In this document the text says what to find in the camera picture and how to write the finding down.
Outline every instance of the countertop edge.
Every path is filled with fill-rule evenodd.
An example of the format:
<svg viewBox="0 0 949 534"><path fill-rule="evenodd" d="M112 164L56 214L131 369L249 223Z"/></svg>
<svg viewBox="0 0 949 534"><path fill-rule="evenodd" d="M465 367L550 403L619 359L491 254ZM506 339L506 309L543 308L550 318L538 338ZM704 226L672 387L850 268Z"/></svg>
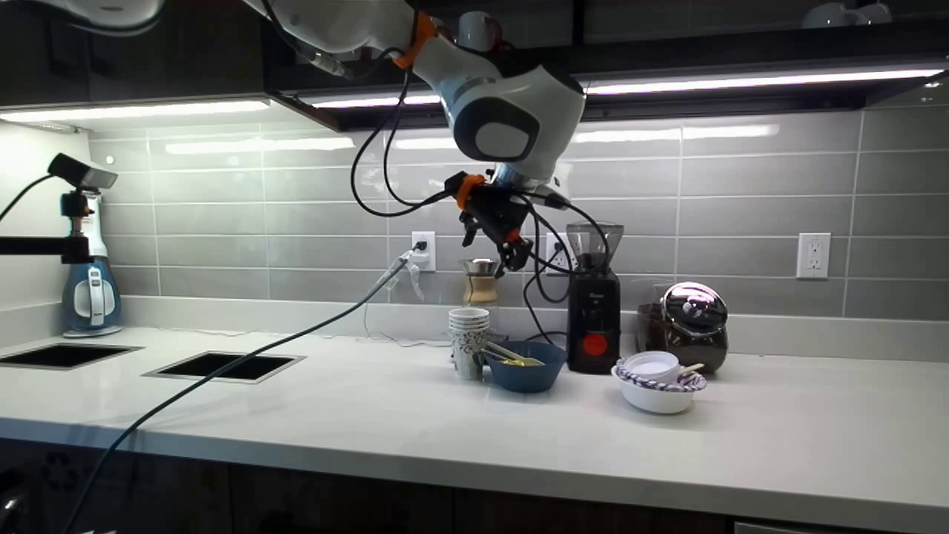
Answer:
<svg viewBox="0 0 949 534"><path fill-rule="evenodd" d="M3 438L74 447L106 448L121 433L121 429L11 418L0 418L0 423ZM928 505L471 464L155 430L137 432L119 450L434 486L685 509L736 518L921 534L941 532L949 519L949 510Z"/></svg>

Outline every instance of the red button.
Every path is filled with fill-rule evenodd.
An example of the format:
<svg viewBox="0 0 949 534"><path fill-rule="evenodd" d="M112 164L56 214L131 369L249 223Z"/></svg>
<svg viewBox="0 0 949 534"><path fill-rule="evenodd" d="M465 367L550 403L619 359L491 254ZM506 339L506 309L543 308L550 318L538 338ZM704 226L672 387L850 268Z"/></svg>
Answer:
<svg viewBox="0 0 949 534"><path fill-rule="evenodd" d="M602 334L587 334L584 337L584 352L591 356L602 356L609 343Z"/></svg>

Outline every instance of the white mug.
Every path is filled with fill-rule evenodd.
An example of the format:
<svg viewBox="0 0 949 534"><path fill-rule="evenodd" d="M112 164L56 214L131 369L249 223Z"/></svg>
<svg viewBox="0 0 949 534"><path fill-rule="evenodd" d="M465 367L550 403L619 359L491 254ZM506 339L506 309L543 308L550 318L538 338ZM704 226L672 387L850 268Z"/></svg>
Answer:
<svg viewBox="0 0 949 534"><path fill-rule="evenodd" d="M831 28L836 26L861 26L868 24L866 15L857 10L848 10L840 2L821 4L804 16L801 28Z"/></svg>
<svg viewBox="0 0 949 534"><path fill-rule="evenodd" d="M484 11L468 11L458 19L456 42L465 48L490 52L501 44L501 25Z"/></svg>

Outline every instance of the blue bowl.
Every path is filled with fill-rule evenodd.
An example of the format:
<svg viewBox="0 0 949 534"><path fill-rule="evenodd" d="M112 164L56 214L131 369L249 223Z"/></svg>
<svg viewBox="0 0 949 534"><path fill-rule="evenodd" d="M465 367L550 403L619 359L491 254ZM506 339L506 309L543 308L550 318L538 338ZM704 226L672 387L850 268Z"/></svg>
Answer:
<svg viewBox="0 0 949 534"><path fill-rule="evenodd" d="M504 341L501 347L525 357L537 358L545 365L520 367L503 364L485 356L494 382L508 391L517 393L539 393L547 391L557 380L557 375L567 361L567 352L560 347L534 341Z"/></svg>

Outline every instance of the gray tile backsplash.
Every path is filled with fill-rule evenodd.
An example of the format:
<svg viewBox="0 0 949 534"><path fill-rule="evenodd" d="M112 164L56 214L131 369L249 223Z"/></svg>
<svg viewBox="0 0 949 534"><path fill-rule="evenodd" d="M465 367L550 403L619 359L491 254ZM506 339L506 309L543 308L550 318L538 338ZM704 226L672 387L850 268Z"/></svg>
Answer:
<svg viewBox="0 0 949 534"><path fill-rule="evenodd" d="M608 40L609 24L598 24ZM736 314L949 320L949 106L900 105L581 124L558 176L578 207L625 226L613 267L626 309L694 279ZM383 184L383 137L363 155L357 188L373 209L391 212L403 206ZM121 289L352 302L410 246L413 230L435 230L438 272L421 275L424 302L460 304L459 261L494 257L494 245L478 236L461 247L451 200L394 219L366 214L349 186L364 139L306 123L90 135L93 160L121 173L102 208ZM397 194L420 200L460 170L488 167L448 140L443 129L399 132L389 165ZM580 219L540 213L561 231ZM829 280L794 277L801 232L833 235ZM532 236L532 219L523 233ZM524 305L531 271L498 281L502 305ZM544 282L552 296L567 283ZM564 306L535 286L528 298ZM420 302L407 273L375 301Z"/></svg>

